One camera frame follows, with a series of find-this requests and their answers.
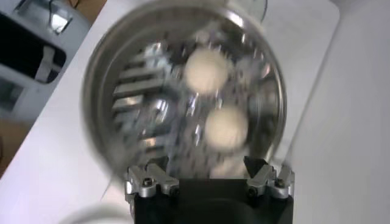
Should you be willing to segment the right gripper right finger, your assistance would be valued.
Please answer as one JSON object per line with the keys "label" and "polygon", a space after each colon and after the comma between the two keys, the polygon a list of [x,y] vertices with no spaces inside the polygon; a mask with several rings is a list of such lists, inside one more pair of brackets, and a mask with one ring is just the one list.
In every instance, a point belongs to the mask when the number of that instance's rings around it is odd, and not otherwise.
{"label": "right gripper right finger", "polygon": [[295,173],[289,166],[282,165],[279,173],[265,160],[245,156],[244,165],[250,176],[247,179],[247,195],[257,198],[269,190],[271,197],[285,200],[294,196]]}

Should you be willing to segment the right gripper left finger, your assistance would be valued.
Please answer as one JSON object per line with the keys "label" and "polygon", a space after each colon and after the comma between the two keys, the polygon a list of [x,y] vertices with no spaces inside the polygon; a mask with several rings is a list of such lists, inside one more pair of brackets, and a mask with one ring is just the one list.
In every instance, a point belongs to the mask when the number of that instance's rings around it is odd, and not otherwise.
{"label": "right gripper left finger", "polygon": [[130,203],[136,196],[154,197],[160,192],[169,197],[180,194],[179,180],[166,173],[169,158],[150,159],[145,166],[129,166],[125,181],[125,199]]}

